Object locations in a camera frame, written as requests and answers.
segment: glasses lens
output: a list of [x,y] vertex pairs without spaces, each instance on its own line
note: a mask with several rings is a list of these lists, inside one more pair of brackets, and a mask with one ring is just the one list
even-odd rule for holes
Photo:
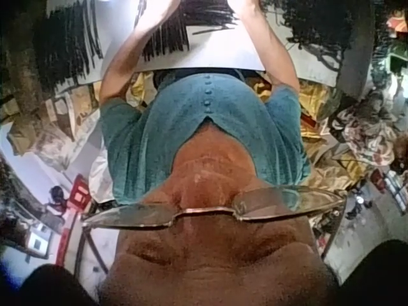
[[107,210],[84,221],[92,228],[130,228],[167,226],[177,214],[163,204],[134,204]]
[[239,194],[233,202],[242,219],[267,219],[313,213],[336,207],[344,198],[334,193],[308,187],[271,187]]

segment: glasses frame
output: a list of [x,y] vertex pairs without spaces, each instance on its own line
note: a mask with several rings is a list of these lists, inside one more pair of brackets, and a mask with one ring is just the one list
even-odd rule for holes
[[[279,186],[281,189],[285,189],[288,187],[293,187],[293,186]],[[82,219],[82,226],[84,228],[106,228],[106,229],[111,229],[111,230],[135,230],[135,231],[154,231],[154,230],[163,230],[166,228],[169,228],[173,226],[176,221],[182,217],[193,217],[193,216],[201,216],[201,215],[230,215],[234,217],[237,221],[240,222],[248,222],[248,223],[268,223],[268,222],[277,222],[277,221],[285,221],[285,220],[290,220],[290,219],[295,219],[299,217],[315,217],[319,214],[323,214],[333,208],[339,207],[341,205],[345,205],[347,201],[347,194],[341,194],[342,191],[336,191],[334,193],[329,193],[328,191],[320,190],[320,189],[313,189],[313,188],[308,188],[308,191],[317,191],[320,193],[325,193],[330,196],[338,196],[339,199],[331,204],[325,205],[323,207],[319,208],[312,208],[305,210],[303,212],[299,213],[292,213],[292,214],[279,214],[279,215],[270,215],[270,216],[262,216],[262,217],[242,217],[239,215],[237,209],[235,208],[229,208],[229,207],[206,207],[206,208],[187,208],[184,210],[181,210],[177,213],[175,213],[171,220],[167,223],[164,224],[154,224],[154,225],[132,225],[132,226],[109,226],[109,225],[97,225],[93,226],[92,224],[88,224],[87,220],[90,219],[91,217],[94,217],[98,214],[94,215],[85,215],[83,214],[81,216]],[[148,205],[162,205],[162,203],[146,203],[146,206]]]
[[[335,203],[332,203],[331,205],[326,205],[324,207],[321,208],[317,208],[314,210],[309,210],[306,212],[302,212],[299,214],[291,214],[291,215],[280,215],[280,216],[275,216],[272,217],[272,220],[270,219],[262,219],[262,220],[254,220],[252,219],[251,222],[274,222],[274,221],[282,221],[282,220],[288,220],[288,219],[294,219],[297,217],[314,217],[316,215],[319,214],[323,214],[333,208],[336,207],[341,207],[342,206],[342,212],[339,215],[338,219],[337,219],[337,223],[335,225],[335,229],[333,230],[333,233],[330,235],[329,241],[326,244],[326,247],[324,248],[323,253],[321,254],[321,259],[324,260],[327,256],[328,251],[330,250],[332,244],[334,243],[335,237],[337,236],[337,233],[339,232],[339,228],[341,225],[341,222],[344,218],[344,214],[346,212],[346,202],[347,202],[347,192],[345,191],[335,191],[334,192],[335,195],[341,197],[342,199],[339,201],[336,201]],[[91,209],[89,210],[89,214],[82,214],[81,215],[81,221],[82,221],[82,235],[81,235],[81,241],[80,245],[78,246],[78,254],[80,254],[80,256],[78,257],[77,255],[77,259],[75,261],[75,274],[76,276],[79,275],[80,273],[80,263],[82,260],[82,254],[84,251],[84,246],[85,246],[85,241],[89,244],[91,251],[94,253],[99,265],[102,268],[102,271],[107,275],[108,274],[108,267],[105,263],[105,261],[103,260],[101,254],[98,251],[98,248],[96,247],[96,244],[92,238],[91,235],[91,230],[93,228],[106,228],[106,229],[115,229],[115,230],[121,230],[118,227],[110,227],[110,226],[87,226],[86,225],[86,219],[94,216],[94,215],[98,215],[95,214],[96,213],[96,209],[97,209],[97,203],[92,201],[92,205],[91,205]],[[218,215],[218,214],[227,214],[227,215],[231,215],[234,216],[234,214],[237,214],[237,211],[233,208],[227,208],[227,207],[211,207],[211,208],[189,208],[187,210],[184,210],[183,212],[178,213],[176,216],[173,216],[173,219],[170,221],[171,224],[169,226],[162,226],[163,229],[170,227],[178,218],[182,217],[183,215],[190,215],[190,216],[194,216],[194,215]],[[131,228],[132,230],[139,230],[139,231],[143,231],[143,230],[152,230],[152,228],[149,227],[144,227],[144,228]]]

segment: window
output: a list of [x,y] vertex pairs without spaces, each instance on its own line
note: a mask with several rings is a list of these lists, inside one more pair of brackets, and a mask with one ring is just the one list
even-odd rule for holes
[[36,241],[35,241],[35,243],[34,243],[34,248],[35,248],[36,250],[40,250],[40,247],[41,247],[41,241],[39,241],[39,240],[36,239]]

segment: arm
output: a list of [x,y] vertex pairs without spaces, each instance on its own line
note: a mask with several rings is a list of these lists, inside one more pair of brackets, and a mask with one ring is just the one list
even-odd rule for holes
[[228,3],[247,29],[273,84],[288,85],[299,93],[300,84],[293,61],[266,21],[259,0],[228,0]]
[[112,98],[125,99],[139,57],[156,29],[179,7],[180,0],[148,0],[138,25],[116,53],[103,77],[100,105]]

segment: teal t-shirt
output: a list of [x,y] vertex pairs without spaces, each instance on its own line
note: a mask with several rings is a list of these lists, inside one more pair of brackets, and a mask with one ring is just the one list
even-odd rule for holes
[[295,185],[310,174],[300,135],[298,96],[280,86],[264,104],[233,76],[201,73],[161,89],[142,113],[121,99],[101,107],[113,195],[132,204],[164,182],[179,148],[205,119],[235,137],[270,184]]

